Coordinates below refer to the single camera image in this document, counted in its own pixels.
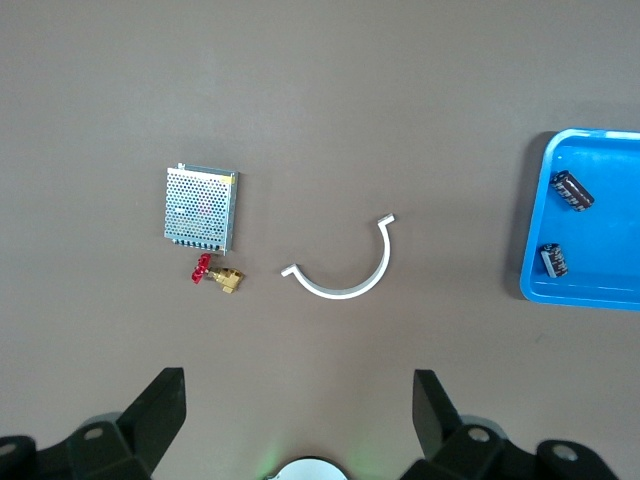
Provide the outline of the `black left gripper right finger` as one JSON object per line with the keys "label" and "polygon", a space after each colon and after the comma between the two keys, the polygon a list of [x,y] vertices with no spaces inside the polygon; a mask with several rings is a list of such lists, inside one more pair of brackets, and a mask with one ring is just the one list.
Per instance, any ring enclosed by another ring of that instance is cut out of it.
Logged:
{"label": "black left gripper right finger", "polygon": [[465,423],[432,370],[413,376],[412,421],[423,457],[404,479],[495,479],[504,441],[492,429]]}

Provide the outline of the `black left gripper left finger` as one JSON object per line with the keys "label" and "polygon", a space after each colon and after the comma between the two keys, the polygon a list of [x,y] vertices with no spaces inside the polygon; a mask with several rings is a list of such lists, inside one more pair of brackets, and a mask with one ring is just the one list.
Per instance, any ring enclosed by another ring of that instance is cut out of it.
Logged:
{"label": "black left gripper left finger", "polygon": [[74,479],[150,479],[186,419],[185,375],[165,368],[117,418],[67,439]]}

